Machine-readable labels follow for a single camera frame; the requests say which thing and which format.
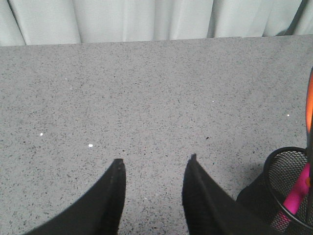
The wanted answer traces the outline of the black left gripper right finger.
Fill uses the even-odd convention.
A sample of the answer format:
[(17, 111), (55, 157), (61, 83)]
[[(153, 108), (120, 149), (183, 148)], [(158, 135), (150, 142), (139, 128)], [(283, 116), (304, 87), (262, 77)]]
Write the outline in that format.
[(227, 195), (198, 163), (196, 154), (185, 169), (182, 205), (191, 235), (279, 234)]

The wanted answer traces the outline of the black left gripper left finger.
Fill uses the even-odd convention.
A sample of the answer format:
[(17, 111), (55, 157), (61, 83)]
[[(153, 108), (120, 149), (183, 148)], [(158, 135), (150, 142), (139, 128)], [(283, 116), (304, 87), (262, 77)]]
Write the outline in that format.
[(75, 203), (28, 235), (116, 235), (124, 208), (126, 170), (115, 159)]

